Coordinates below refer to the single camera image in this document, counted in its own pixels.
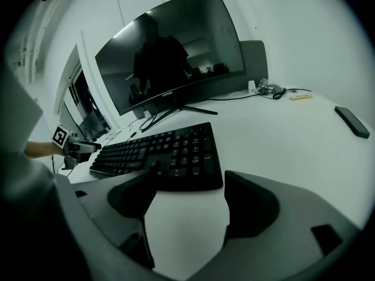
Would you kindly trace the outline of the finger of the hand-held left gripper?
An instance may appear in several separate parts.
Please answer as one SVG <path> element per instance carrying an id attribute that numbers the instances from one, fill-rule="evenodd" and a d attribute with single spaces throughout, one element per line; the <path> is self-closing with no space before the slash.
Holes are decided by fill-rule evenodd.
<path id="1" fill-rule="evenodd" d="M 73 142 L 73 150 L 76 152 L 96 152 L 102 148 L 101 144 L 85 142 L 85 141 L 75 141 Z"/>
<path id="2" fill-rule="evenodd" d="M 76 163 L 84 163 L 89 160 L 91 153 L 81 153 L 74 151 L 71 153 L 71 157 L 75 160 Z"/>

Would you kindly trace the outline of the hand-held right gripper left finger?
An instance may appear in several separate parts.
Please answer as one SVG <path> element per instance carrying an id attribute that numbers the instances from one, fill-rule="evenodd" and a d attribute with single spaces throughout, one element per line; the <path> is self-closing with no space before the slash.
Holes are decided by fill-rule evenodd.
<path id="1" fill-rule="evenodd" d="M 76 184 L 57 175 L 56 187 L 67 225 L 92 272 L 155 267 L 145 228 L 156 196 L 154 170 Z"/>

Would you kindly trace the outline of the grey desk partition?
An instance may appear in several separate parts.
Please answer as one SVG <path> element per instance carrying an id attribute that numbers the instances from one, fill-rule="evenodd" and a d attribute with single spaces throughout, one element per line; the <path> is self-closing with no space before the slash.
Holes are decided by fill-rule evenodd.
<path id="1" fill-rule="evenodd" d="M 268 63 L 264 42 L 261 40 L 240 41 L 246 75 L 258 87 L 262 79 L 268 79 Z"/>

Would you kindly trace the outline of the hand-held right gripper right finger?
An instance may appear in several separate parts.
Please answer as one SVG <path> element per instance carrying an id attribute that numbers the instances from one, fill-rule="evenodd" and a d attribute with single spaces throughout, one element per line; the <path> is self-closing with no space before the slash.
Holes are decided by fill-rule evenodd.
<path id="1" fill-rule="evenodd" d="M 255 259 L 319 261 L 346 248 L 360 230 L 321 196 L 259 176 L 225 172 L 225 244 Z"/>

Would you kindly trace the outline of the flat black monitor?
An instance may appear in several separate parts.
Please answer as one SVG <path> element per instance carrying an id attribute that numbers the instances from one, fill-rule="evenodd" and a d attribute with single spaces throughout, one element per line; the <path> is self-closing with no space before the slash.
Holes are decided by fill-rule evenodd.
<path id="1" fill-rule="evenodd" d="M 98 141 L 111 130 L 91 94 L 82 70 L 69 78 L 60 107 L 60 124 L 77 133 L 79 139 L 88 142 Z"/>

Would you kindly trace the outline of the black phone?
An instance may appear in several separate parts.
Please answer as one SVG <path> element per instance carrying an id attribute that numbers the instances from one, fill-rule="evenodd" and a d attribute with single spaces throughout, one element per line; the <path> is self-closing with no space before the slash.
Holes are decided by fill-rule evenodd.
<path id="1" fill-rule="evenodd" d="M 370 132 L 350 110 L 335 106 L 335 112 L 341 117 L 341 119 L 357 137 L 364 139 L 369 138 Z"/>

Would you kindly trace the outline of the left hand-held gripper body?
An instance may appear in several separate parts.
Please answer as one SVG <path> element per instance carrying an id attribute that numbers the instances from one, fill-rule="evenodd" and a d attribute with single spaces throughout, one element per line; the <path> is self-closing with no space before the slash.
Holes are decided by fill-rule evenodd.
<path id="1" fill-rule="evenodd" d="M 71 153 L 74 152 L 73 142 L 75 141 L 79 141 L 77 133 L 66 129 L 62 125 L 57 126 L 52 137 L 52 142 L 60 147 L 63 151 L 65 165 L 63 170 L 73 170 L 78 164 L 80 164 L 76 163 L 71 157 Z"/>

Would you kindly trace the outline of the person's left forearm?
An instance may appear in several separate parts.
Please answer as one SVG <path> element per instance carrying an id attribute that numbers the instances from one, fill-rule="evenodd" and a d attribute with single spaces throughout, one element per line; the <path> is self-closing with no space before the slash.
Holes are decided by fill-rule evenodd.
<path id="1" fill-rule="evenodd" d="M 28 141 L 23 154 L 29 158 L 37 159 L 53 155 L 63 155 L 63 151 L 53 142 Z"/>

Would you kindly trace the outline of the black monitor stand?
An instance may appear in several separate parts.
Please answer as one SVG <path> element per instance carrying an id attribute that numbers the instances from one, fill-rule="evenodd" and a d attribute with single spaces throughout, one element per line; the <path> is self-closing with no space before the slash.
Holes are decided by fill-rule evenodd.
<path id="1" fill-rule="evenodd" d="M 206 110 L 202 108 L 196 108 L 196 107 L 191 107 L 188 105 L 185 105 L 177 100 L 174 100 L 172 105 L 167 108 L 167 111 L 162 114 L 161 116 L 158 116 L 159 110 L 155 113 L 155 115 L 152 116 L 152 121 L 147 125 L 144 126 L 149 120 L 147 119 L 144 123 L 142 123 L 139 126 L 139 130 L 144 133 L 145 131 L 151 129 L 154 125 L 158 124 L 165 118 L 167 118 L 169 115 L 172 115 L 175 111 L 189 111 L 189 112 L 197 112 L 201 114 L 208 114 L 208 115 L 218 115 L 219 113 L 216 111 L 211 111 L 211 110 Z"/>

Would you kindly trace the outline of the black keyboard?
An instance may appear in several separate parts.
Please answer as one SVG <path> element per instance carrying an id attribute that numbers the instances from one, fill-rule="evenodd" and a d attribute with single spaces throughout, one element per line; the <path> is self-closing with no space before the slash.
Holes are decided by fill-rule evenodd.
<path id="1" fill-rule="evenodd" d="M 119 176 L 156 172 L 160 191 L 208 191 L 224 185 L 212 126 L 188 126 L 102 148 L 92 174 Z"/>

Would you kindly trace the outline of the large curved black monitor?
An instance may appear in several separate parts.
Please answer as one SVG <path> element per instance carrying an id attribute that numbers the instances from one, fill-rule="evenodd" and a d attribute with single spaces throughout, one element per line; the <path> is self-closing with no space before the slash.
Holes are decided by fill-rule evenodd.
<path id="1" fill-rule="evenodd" d="M 165 2 L 114 35 L 97 53 L 96 63 L 120 115 L 173 90 L 213 85 L 246 71 L 223 0 Z"/>

